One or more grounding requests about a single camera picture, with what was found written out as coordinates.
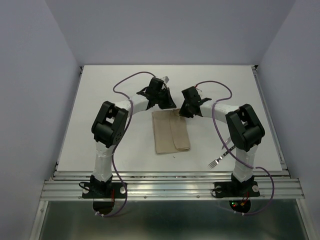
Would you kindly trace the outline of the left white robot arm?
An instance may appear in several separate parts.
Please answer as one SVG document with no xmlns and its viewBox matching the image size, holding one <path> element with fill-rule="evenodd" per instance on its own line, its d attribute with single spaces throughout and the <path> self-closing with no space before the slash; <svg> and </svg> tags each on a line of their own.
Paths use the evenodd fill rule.
<svg viewBox="0 0 320 240">
<path fill-rule="evenodd" d="M 90 176 L 90 183 L 94 184 L 94 191 L 100 197 L 106 197 L 111 193 L 115 149 L 124 137 L 133 115 L 154 106 L 161 110 L 176 108 L 170 88 L 167 87 L 168 82 L 167 76 L 153 77 L 148 86 L 132 96 L 113 89 L 114 93 L 123 95 L 126 100 L 116 103 L 105 101 L 101 105 L 91 127 L 96 156 L 94 170 Z"/>
</svg>

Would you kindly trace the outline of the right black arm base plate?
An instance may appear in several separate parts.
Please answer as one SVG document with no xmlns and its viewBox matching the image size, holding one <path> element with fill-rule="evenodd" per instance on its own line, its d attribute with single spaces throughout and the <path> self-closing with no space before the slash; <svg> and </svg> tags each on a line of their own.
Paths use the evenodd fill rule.
<svg viewBox="0 0 320 240">
<path fill-rule="evenodd" d="M 211 195 L 215 198 L 259 197 L 260 191 L 256 181 L 249 183 L 235 183 L 232 181 L 214 182 Z"/>
</svg>

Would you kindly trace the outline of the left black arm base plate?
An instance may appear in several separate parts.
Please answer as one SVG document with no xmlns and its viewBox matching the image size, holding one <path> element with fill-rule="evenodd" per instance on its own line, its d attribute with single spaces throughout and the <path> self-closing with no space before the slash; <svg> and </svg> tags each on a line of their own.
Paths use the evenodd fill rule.
<svg viewBox="0 0 320 240">
<path fill-rule="evenodd" d="M 125 199 L 126 190 L 121 182 L 108 182 L 103 186 L 81 181 L 83 199 Z"/>
</svg>

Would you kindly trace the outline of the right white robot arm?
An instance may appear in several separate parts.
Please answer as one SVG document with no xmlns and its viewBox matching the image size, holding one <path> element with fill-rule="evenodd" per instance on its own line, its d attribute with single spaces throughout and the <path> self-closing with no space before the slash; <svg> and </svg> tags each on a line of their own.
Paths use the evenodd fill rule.
<svg viewBox="0 0 320 240">
<path fill-rule="evenodd" d="M 242 195 L 248 190 L 246 181 L 253 177 L 255 153 L 265 136 L 265 129 L 253 107 L 250 104 L 242 106 L 223 104 L 223 101 L 232 98 L 232 94 L 216 101 L 208 97 L 202 99 L 194 86 L 183 90 L 182 95 L 184 101 L 179 111 L 181 117 L 212 118 L 220 140 L 223 138 L 217 121 L 227 124 L 230 140 L 235 146 L 235 154 L 230 153 L 235 159 L 232 173 L 235 180 L 230 182 L 230 189 L 233 194 Z"/>
</svg>

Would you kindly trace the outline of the beige cloth napkin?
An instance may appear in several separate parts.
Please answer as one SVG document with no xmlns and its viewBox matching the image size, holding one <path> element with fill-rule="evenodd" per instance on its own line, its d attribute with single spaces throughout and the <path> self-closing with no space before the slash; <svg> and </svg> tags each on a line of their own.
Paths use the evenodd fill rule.
<svg viewBox="0 0 320 240">
<path fill-rule="evenodd" d="M 152 112 L 156 154 L 173 154 L 191 149 L 186 119 L 179 112 L 179 109 Z"/>
</svg>

